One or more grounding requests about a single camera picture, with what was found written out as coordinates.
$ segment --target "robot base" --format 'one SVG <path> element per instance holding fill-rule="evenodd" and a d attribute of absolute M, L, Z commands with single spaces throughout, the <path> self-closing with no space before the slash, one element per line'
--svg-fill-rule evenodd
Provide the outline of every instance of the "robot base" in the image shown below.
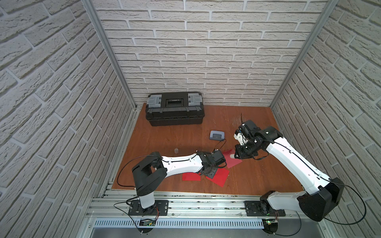
<path fill-rule="evenodd" d="M 130 216 L 156 216 L 157 209 L 159 210 L 159 216 L 166 216 L 168 213 L 168 200 L 155 200 L 155 204 L 149 208 L 143 209 L 139 200 L 131 201 L 128 214 Z"/>
<path fill-rule="evenodd" d="M 246 215 L 248 217 L 269 216 L 275 217 L 275 210 L 270 205 L 266 206 L 262 201 L 245 201 Z M 285 217 L 285 210 L 277 210 L 280 217 Z"/>

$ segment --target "black cable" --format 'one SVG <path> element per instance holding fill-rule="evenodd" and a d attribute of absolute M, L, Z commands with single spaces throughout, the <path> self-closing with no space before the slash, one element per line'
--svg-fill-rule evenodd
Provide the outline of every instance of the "black cable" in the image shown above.
<path fill-rule="evenodd" d="M 171 162 L 172 163 L 174 163 L 174 162 L 184 162 L 184 161 L 189 161 L 189 160 L 178 160 L 178 161 L 171 161 Z"/>
<path fill-rule="evenodd" d="M 126 203 L 127 205 L 131 206 L 128 202 L 131 201 L 131 200 L 133 200 L 133 199 L 135 199 L 135 198 L 138 198 L 138 196 L 133 197 L 133 198 L 130 198 L 130 199 L 128 199 L 127 201 L 125 201 L 125 202 L 121 202 L 121 203 Z M 140 232 L 140 230 L 139 230 L 138 226 L 136 225 L 134 219 L 132 219 L 132 217 L 128 214 L 128 212 L 125 212 L 125 211 L 123 211 L 122 209 L 117 208 L 117 207 L 115 206 L 116 204 L 114 204 L 114 207 L 115 207 L 116 209 L 121 210 L 122 212 L 124 212 L 124 214 L 127 214 L 127 215 L 131 218 L 132 223 L 135 225 L 136 229 Z"/>
<path fill-rule="evenodd" d="M 262 157 L 260 157 L 260 158 L 258 158 L 258 159 L 256 159 L 256 158 L 253 157 L 253 159 L 255 159 L 255 160 L 263 160 L 263 159 L 266 158 L 267 156 L 269 156 L 269 153 L 268 153 L 268 152 L 267 152 L 267 155 L 266 155 L 266 156 L 262 156 Z"/>
<path fill-rule="evenodd" d="M 222 146 L 219 148 L 219 150 L 221 150 L 221 148 L 225 145 L 225 143 L 226 143 L 226 139 L 220 140 L 220 141 L 215 145 L 215 147 L 213 148 L 212 153 L 213 153 L 214 150 L 216 149 L 216 146 L 218 146 L 218 144 L 221 143 L 221 141 L 225 141 L 225 142 L 222 144 Z"/>
<path fill-rule="evenodd" d="M 310 170 L 312 170 L 317 176 L 319 176 L 319 178 L 321 178 L 321 179 L 323 179 L 323 180 L 325 180 L 325 181 L 327 181 L 327 182 L 330 182 L 330 183 L 333 183 L 333 184 L 338 184 L 338 185 L 341 185 L 341 186 L 346 186 L 346 187 L 349 187 L 350 189 L 352 189 L 355 193 L 356 193 L 356 195 L 361 199 L 361 202 L 362 202 L 362 204 L 364 205 L 364 215 L 360 218 L 360 220 L 358 220 L 358 221 L 355 221 L 355 222 L 353 222 L 353 223 L 339 223 L 339 222 L 334 222 L 334 221 L 332 221 L 332 220 L 330 220 L 330 219 L 328 219 L 328 218 L 324 218 L 324 219 L 326 219 L 326 220 L 328 220 L 328 221 L 330 221 L 330 222 L 333 222 L 333 223 L 335 223 L 335 224 L 339 224 L 339 225 L 354 225 L 354 224 L 357 224 L 357 223 L 359 223 L 359 222 L 361 222 L 364 218 L 365 218 L 365 215 L 367 214 L 367 207 L 366 207 L 366 204 L 365 204 L 365 202 L 364 202 L 364 200 L 362 199 L 362 197 L 361 197 L 361 195 L 356 191 L 356 190 L 354 190 L 354 188 L 352 188 L 351 186 L 349 186 L 349 185 L 346 185 L 346 184 L 339 184 L 339 183 L 335 183 L 335 182 L 332 182 L 332 181 L 330 181 L 330 180 L 327 180 L 327 179 L 325 179 L 325 178 L 323 178 L 323 177 L 321 177 L 319 174 L 317 174 L 313 169 L 311 169 L 311 167 L 309 167 L 297 154 L 295 154 L 294 152 L 292 152 L 289 148 L 287 148 L 286 146 L 284 146 L 284 145 L 282 145 L 282 144 L 280 144 L 280 143 L 278 143 L 278 142 L 275 142 L 275 141 L 269 141 L 269 142 L 274 142 L 274 143 L 277 143 L 278 145 L 281 145 L 281 146 L 283 146 L 284 148 L 286 148 L 287 150 L 289 150 L 290 151 L 290 153 L 293 153 L 296 157 L 298 157 L 298 159 L 300 159 Z"/>
<path fill-rule="evenodd" d="M 310 166 L 308 166 L 297 154 L 295 154 L 294 152 L 292 152 L 289 148 L 287 148 L 287 146 L 284 146 L 282 145 L 281 143 L 278 143 L 278 142 L 275 142 L 275 141 L 269 141 L 269 142 L 273 142 L 273 143 L 276 143 L 278 145 L 281 145 L 283 146 L 284 148 L 286 148 L 290 153 L 294 154 L 296 157 L 298 157 L 298 159 L 300 159 L 300 161 L 302 161 L 312 172 L 314 172 L 314 174 L 316 174 L 317 176 L 320 177 L 320 175 L 318 173 L 316 173 L 313 169 L 311 169 Z"/>
<path fill-rule="evenodd" d="M 295 211 L 295 212 L 296 212 L 296 214 L 298 214 L 298 217 L 299 217 L 299 222 L 300 222 L 299 230 L 297 232 L 293 233 L 292 235 L 280 235 L 280 234 L 277 234 L 277 233 L 275 233 L 275 235 L 278 235 L 278 236 L 293 236 L 293 235 L 296 235 L 300 231 L 300 229 L 302 228 L 302 219 L 300 219 L 299 213 L 297 211 Z"/>
<path fill-rule="evenodd" d="M 188 161 L 188 160 L 179 160 L 179 161 L 171 161 L 171 162 L 183 162 L 183 161 Z"/>
<path fill-rule="evenodd" d="M 129 162 L 127 162 L 127 164 L 125 164 L 125 165 L 123 166 L 123 168 L 119 171 L 119 174 L 118 174 L 118 177 L 117 177 L 117 184 L 118 184 L 119 186 L 121 186 L 121 187 L 135 187 L 135 186 L 130 186 L 130 185 L 121 185 L 121 184 L 119 183 L 119 176 L 120 176 L 120 173 L 123 171 L 123 169 L 124 169 L 124 168 L 125 168 L 131 161 L 133 161 L 133 160 L 135 160 L 135 159 L 137 159 L 137 158 L 143 157 L 143 156 L 154 156 L 154 157 L 160 159 L 160 158 L 157 157 L 156 155 L 141 155 L 141 156 L 138 156 L 138 157 L 133 158 L 132 160 L 130 160 Z"/>
<path fill-rule="evenodd" d="M 225 165 L 224 166 L 216 166 L 217 168 L 219 168 L 219 169 L 222 169 L 222 168 L 225 168 L 227 166 L 227 163 L 226 163 L 226 161 L 225 161 Z"/>
<path fill-rule="evenodd" d="M 333 184 L 338 184 L 338 183 L 335 183 L 335 182 L 326 180 L 326 179 L 324 179 L 324 178 L 322 178 L 322 177 L 320 177 L 320 178 L 323 179 L 323 180 L 325 180 L 325 181 L 327 181 L 327 182 L 330 182 L 330 183 L 333 183 Z M 362 216 L 362 218 L 360 218 L 360 220 L 358 220 L 358 221 L 356 221 L 356 222 L 353 222 L 353 223 L 339 223 L 339 222 L 334 222 L 334 221 L 332 221 L 332 220 L 330 220 L 330 219 L 328 219 L 328 218 L 324 218 L 324 219 L 326 219 L 326 220 L 328 220 L 328 221 L 330 221 L 330 222 L 339 224 L 339 225 L 354 225 L 354 224 L 359 223 L 360 221 L 362 221 L 362 220 L 365 218 L 365 215 L 367 214 L 367 206 L 365 205 L 364 200 L 362 199 L 362 197 L 360 196 L 360 194 L 359 194 L 358 192 L 356 192 L 356 190 L 354 190 L 351 186 L 346 185 L 346 184 L 338 184 L 338 185 L 347 186 L 347 187 L 349 187 L 350 189 L 352 189 L 352 190 L 356 193 L 356 195 L 361 199 L 361 202 L 362 202 L 362 204 L 364 205 L 364 215 Z"/>

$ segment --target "toolbox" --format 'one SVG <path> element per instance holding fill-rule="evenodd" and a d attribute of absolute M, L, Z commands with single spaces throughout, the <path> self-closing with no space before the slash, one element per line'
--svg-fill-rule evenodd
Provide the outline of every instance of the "toolbox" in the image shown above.
<path fill-rule="evenodd" d="M 152 126 L 201 124 L 205 116 L 199 92 L 150 94 L 146 119 Z"/>

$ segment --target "vent grille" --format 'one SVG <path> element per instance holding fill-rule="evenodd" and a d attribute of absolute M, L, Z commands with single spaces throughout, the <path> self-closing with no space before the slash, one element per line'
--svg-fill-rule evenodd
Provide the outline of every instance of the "vent grille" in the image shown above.
<path fill-rule="evenodd" d="M 134 218 L 138 225 L 140 218 Z M 97 218 L 94 227 L 135 227 L 130 218 Z M 263 229 L 261 219 L 159 218 L 155 228 Z"/>

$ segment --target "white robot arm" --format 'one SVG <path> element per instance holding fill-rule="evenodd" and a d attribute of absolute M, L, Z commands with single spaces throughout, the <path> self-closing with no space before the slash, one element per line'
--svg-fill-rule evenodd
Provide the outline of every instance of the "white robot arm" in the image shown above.
<path fill-rule="evenodd" d="M 275 128 L 270 126 L 261 130 L 249 120 L 239 126 L 234 138 L 240 143 L 235 146 L 235 158 L 254 158 L 258 150 L 265 150 L 274 155 L 304 188 L 296 193 L 269 191 L 261 197 L 264 213 L 270 213 L 268 211 L 271 209 L 287 209 L 304 212 L 312 220 L 320 221 L 339 203 L 344 187 L 339 184 L 343 182 L 338 178 L 331 179 L 318 170 Z M 225 162 L 219 150 L 182 157 L 160 156 L 158 152 L 151 155 L 133 168 L 136 191 L 143 209 L 154 205 L 153 191 L 165 177 L 194 172 L 213 178 L 216 170 Z"/>

